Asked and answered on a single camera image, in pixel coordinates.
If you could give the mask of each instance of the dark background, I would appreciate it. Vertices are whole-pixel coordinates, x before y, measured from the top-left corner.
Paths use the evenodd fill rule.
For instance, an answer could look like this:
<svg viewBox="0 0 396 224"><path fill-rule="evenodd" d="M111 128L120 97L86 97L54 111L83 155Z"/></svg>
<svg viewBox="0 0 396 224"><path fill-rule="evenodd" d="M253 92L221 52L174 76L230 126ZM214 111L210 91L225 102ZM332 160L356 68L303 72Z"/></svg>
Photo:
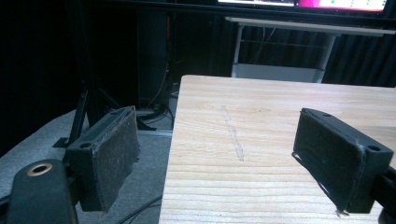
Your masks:
<svg viewBox="0 0 396 224"><path fill-rule="evenodd" d="M389 2L381 17L395 19L395 9L396 3ZM186 74L231 74L236 25L222 16L93 8L87 23L92 71L98 74L104 90L122 105L145 107L162 84L166 62L169 78L165 90ZM315 67L320 54L316 46L323 44L323 37L276 30L269 41L305 47L266 45L265 54L256 63ZM262 41L262 29L247 28L244 38ZM258 43L244 44L240 62L248 62L257 48ZM335 42L323 82L395 87L395 59L395 36L342 35ZM0 85L0 155L51 119L76 108L80 92L78 63L63 1L0 3ZM166 93L163 91L156 103L166 102Z"/></svg>

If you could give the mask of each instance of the screw hole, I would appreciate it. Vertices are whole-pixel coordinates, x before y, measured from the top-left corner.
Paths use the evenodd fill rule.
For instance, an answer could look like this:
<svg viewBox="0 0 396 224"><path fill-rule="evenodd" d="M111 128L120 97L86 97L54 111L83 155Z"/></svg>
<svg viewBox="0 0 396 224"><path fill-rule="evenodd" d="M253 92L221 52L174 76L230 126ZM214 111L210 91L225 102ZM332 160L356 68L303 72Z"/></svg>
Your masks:
<svg viewBox="0 0 396 224"><path fill-rule="evenodd" d="M32 169L30 169L27 174L29 176L38 176L38 175L43 175L46 172L48 172L50 169L52 169L52 164L50 163L41 163L36 166L34 166Z"/></svg>
<svg viewBox="0 0 396 224"><path fill-rule="evenodd" d="M83 143L79 147L80 148L87 148L87 147L90 147L90 146L91 146L91 143Z"/></svg>
<svg viewBox="0 0 396 224"><path fill-rule="evenodd" d="M380 151L380 150L381 150L381 148L375 147L375 146L368 146L368 148L369 148L370 150L372 150L372 151Z"/></svg>

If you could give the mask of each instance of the wooden table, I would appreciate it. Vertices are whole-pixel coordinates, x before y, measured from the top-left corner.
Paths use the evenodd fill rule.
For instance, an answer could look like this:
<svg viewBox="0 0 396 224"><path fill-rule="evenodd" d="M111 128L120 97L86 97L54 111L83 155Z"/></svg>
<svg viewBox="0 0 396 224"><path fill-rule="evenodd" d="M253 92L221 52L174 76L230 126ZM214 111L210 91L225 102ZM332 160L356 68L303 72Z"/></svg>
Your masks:
<svg viewBox="0 0 396 224"><path fill-rule="evenodd" d="M185 76L160 223L377 223L377 203L338 217L290 155L302 107L396 149L395 89Z"/></svg>

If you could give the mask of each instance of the metal stand leg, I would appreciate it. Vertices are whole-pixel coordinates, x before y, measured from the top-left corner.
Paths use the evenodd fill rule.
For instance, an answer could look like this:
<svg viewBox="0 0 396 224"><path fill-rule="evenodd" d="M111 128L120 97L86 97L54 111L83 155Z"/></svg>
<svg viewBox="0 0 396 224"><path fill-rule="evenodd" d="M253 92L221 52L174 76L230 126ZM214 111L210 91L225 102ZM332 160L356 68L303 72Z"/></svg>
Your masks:
<svg viewBox="0 0 396 224"><path fill-rule="evenodd" d="M327 62L329 61L330 54L332 53L332 46L334 45L337 34L328 34L326 40L326 50L323 51L318 64L317 72L315 73L313 82L321 83L324 73L326 72Z"/></svg>
<svg viewBox="0 0 396 224"><path fill-rule="evenodd" d="M242 39L242 31L244 30L243 25L238 26L238 35L236 37L236 46L235 46L235 54L233 56L233 72L231 73L231 77L236 77L236 66L238 65L239 58L239 50L241 48L241 39Z"/></svg>
<svg viewBox="0 0 396 224"><path fill-rule="evenodd" d="M73 120L72 130L68 138L62 137L53 147L68 147L81 136L82 126L84 124L85 115L87 113L88 91L81 93L78 99L78 106Z"/></svg>
<svg viewBox="0 0 396 224"><path fill-rule="evenodd" d="M89 43L89 26L86 26L83 0L65 1L72 40L76 52L81 89L90 92L90 102L86 112L90 126L105 115L105 106L99 96L99 77L92 71L92 58Z"/></svg>

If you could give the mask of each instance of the gray carpet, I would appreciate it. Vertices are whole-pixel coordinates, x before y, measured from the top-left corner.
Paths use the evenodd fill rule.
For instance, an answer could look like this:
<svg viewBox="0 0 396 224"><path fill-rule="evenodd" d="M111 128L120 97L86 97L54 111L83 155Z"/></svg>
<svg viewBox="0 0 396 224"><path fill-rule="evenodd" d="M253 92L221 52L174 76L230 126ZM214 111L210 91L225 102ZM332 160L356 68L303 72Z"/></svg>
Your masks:
<svg viewBox="0 0 396 224"><path fill-rule="evenodd" d="M176 104L176 99L170 101L174 115ZM170 115L166 116L148 123L151 127L170 131L172 126ZM44 159L61 160L63 158L64 149L52 146L59 138L69 135L73 117L74 111L49 122L0 158L0 198L10 193L13 176L22 167ZM134 164L132 174L125 179L119 197L109 212L106 214L82 212L78 204L76 210L79 223L117 223L141 205L163 194L171 138L139 134L139 143L140 160ZM154 206L145 210L133 223L158 223L160 209L160 206Z"/></svg>

